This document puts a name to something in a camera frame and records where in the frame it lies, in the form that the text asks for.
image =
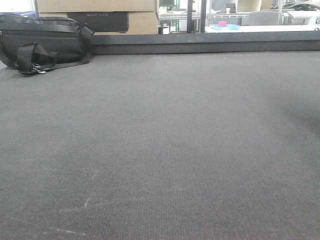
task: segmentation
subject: black pole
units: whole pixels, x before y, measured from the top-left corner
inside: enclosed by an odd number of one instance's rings
[[[38,2],[37,2],[37,0],[34,0],[34,11],[35,11],[35,16],[39,17],[39,10],[38,10]]]
[[[204,33],[206,29],[207,18],[207,0],[201,0],[201,21],[200,21],[200,33]]]
[[[191,34],[194,28],[194,24],[192,21],[192,3],[193,0],[188,0],[188,8],[186,14],[186,32],[187,34]]]

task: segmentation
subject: black box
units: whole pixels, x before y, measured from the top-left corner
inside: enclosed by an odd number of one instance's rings
[[[110,12],[68,12],[68,18],[81,24],[88,24],[95,32],[127,32],[129,13],[127,11]]]

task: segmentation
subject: pink object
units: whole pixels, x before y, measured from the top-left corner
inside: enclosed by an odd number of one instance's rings
[[[227,22],[226,21],[219,21],[218,22],[218,27],[226,27],[227,26]]]

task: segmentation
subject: black bag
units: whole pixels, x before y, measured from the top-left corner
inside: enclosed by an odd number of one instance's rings
[[[94,31],[67,17],[0,14],[0,60],[22,74],[86,64]]]

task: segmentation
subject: bag strap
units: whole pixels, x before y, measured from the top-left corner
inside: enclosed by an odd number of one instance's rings
[[[18,48],[15,64],[22,74],[34,75],[52,71],[56,61],[56,52],[47,52],[42,45],[32,43]]]
[[[94,32],[85,24],[80,30],[84,45],[84,56],[77,62],[59,63],[56,52],[47,52],[42,45],[32,43],[19,47],[16,55],[16,68],[25,75],[43,74],[55,69],[87,64],[92,55],[91,38]]]

